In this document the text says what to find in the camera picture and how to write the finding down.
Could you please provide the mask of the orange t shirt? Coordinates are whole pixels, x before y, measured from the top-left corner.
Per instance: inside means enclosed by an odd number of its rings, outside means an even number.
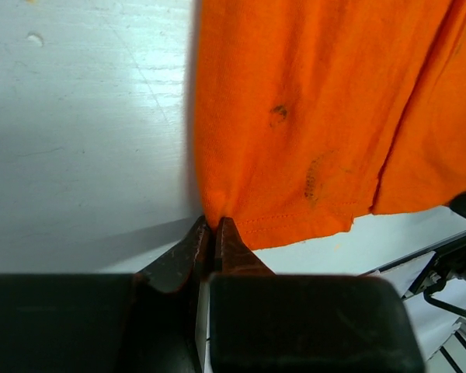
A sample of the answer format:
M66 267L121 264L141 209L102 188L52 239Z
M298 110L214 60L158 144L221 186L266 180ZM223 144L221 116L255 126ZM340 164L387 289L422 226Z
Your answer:
M265 249L466 192L466 1L205 1L197 54L211 229Z

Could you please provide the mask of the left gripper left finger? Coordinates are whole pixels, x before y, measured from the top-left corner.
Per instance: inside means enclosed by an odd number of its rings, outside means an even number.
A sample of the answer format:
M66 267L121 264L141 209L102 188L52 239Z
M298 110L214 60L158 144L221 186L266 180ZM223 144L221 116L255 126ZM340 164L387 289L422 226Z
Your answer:
M0 372L201 372L200 270L210 229L135 273L0 274Z

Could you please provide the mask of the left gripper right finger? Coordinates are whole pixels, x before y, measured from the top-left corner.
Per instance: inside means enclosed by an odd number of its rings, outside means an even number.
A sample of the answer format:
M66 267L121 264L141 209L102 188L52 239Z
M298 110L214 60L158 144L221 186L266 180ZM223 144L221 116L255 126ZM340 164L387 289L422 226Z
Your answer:
M393 285L376 276L275 274L222 218L210 277L215 372L423 372Z

